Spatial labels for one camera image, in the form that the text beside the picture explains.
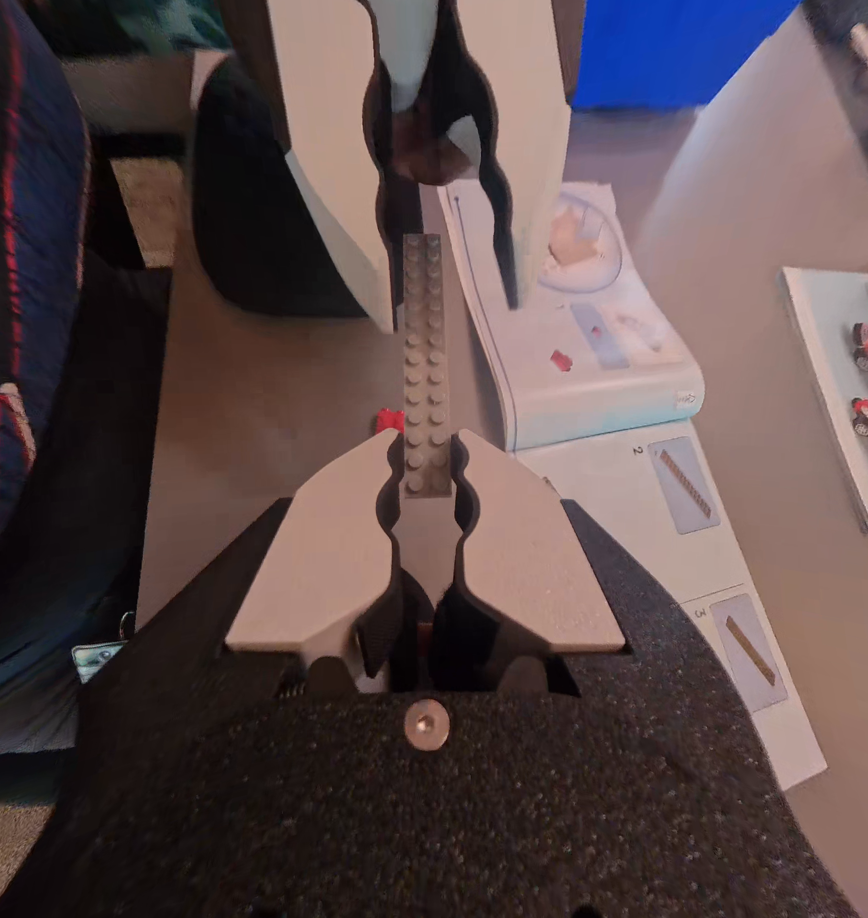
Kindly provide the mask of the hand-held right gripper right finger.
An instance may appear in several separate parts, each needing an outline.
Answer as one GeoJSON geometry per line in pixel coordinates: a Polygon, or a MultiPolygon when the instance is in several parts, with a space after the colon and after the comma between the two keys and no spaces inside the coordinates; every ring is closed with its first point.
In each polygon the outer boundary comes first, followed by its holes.
{"type": "Polygon", "coordinates": [[[474,659],[624,649],[626,638],[558,493],[471,430],[451,437],[461,530],[452,624],[474,659]]]}

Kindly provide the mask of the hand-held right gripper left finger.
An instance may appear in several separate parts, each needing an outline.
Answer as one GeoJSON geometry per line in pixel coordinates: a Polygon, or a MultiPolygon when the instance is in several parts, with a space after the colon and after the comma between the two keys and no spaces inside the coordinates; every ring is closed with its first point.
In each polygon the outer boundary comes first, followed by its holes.
{"type": "Polygon", "coordinates": [[[313,474],[290,501],[225,637],[235,652],[360,656],[362,613],[393,582],[396,547],[378,502],[399,487],[403,437],[386,429],[313,474]]]}

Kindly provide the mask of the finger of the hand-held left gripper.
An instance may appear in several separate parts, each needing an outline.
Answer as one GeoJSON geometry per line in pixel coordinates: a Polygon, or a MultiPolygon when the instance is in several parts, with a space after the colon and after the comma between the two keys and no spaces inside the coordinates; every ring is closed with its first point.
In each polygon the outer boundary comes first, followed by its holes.
{"type": "Polygon", "coordinates": [[[268,1],[267,11],[292,176],[349,292],[381,332],[393,334],[381,169],[365,122],[378,83],[374,18],[355,1],[268,1]]]}
{"type": "Polygon", "coordinates": [[[444,85],[481,140],[479,181],[510,309],[527,300],[549,247],[571,121],[550,1],[445,2],[444,85]]]}

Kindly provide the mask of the blue plastic bin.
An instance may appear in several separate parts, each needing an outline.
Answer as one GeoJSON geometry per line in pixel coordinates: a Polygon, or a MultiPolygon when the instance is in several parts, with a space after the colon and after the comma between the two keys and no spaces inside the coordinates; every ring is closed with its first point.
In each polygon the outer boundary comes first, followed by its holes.
{"type": "Polygon", "coordinates": [[[798,1],[587,1],[575,110],[703,107],[798,1]]]}

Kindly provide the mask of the long grey lego plate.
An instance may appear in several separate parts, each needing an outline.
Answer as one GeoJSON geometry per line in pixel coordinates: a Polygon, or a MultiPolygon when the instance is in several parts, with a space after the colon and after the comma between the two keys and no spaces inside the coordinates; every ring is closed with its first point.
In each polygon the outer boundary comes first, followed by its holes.
{"type": "Polygon", "coordinates": [[[408,499],[452,495],[450,379],[440,235],[406,234],[405,479],[408,499]]]}

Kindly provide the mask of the open lego instruction booklet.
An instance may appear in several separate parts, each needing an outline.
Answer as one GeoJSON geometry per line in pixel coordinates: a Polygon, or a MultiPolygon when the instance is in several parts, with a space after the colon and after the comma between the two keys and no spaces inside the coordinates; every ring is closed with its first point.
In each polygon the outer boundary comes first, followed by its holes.
{"type": "Polygon", "coordinates": [[[828,765],[692,425],[697,361],[653,301],[610,185],[565,182],[525,306],[510,309],[474,179],[439,190],[505,450],[578,503],[681,606],[730,674],[782,789],[828,765]],[[573,361],[562,373],[555,350],[573,361]]]}

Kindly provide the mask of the closed lego instruction booklet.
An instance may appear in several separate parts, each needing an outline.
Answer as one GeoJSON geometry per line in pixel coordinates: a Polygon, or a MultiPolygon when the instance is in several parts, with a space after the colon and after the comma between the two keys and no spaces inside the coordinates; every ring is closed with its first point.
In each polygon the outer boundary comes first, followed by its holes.
{"type": "Polygon", "coordinates": [[[868,534],[868,273],[785,266],[777,281],[868,534]]]}

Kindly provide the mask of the person's left hand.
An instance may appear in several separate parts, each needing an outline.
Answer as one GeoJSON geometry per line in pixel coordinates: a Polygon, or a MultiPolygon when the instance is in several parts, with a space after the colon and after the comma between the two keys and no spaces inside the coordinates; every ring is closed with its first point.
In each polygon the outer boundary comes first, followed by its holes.
{"type": "Polygon", "coordinates": [[[445,186],[472,170],[472,158],[446,134],[436,136],[428,110],[412,107],[392,115],[391,169],[422,186],[445,186]]]}

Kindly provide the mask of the teal badge card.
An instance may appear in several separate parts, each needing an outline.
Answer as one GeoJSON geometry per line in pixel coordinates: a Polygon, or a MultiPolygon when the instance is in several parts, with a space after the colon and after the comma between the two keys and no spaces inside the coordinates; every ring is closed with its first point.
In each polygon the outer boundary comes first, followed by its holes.
{"type": "Polygon", "coordinates": [[[133,637],[136,627],[136,611],[130,610],[121,616],[118,635],[114,641],[77,645],[70,651],[71,660],[78,681],[85,685],[95,678],[108,662],[113,660],[133,637]]]}

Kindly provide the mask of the person's dark pants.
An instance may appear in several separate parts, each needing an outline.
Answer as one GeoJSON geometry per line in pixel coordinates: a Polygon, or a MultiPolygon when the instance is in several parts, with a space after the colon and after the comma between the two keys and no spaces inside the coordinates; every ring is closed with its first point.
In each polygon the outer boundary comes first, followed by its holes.
{"type": "Polygon", "coordinates": [[[33,472],[0,538],[0,756],[72,747],[74,646],[134,607],[165,353],[169,268],[94,252],[33,472]]]}

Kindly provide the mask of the person's patterned top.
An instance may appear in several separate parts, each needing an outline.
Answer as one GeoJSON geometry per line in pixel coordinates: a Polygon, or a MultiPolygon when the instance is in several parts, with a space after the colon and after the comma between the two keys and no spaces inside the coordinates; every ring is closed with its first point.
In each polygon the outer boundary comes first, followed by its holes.
{"type": "Polygon", "coordinates": [[[83,281],[86,121],[20,2],[0,1],[0,537],[45,437],[83,281]]]}

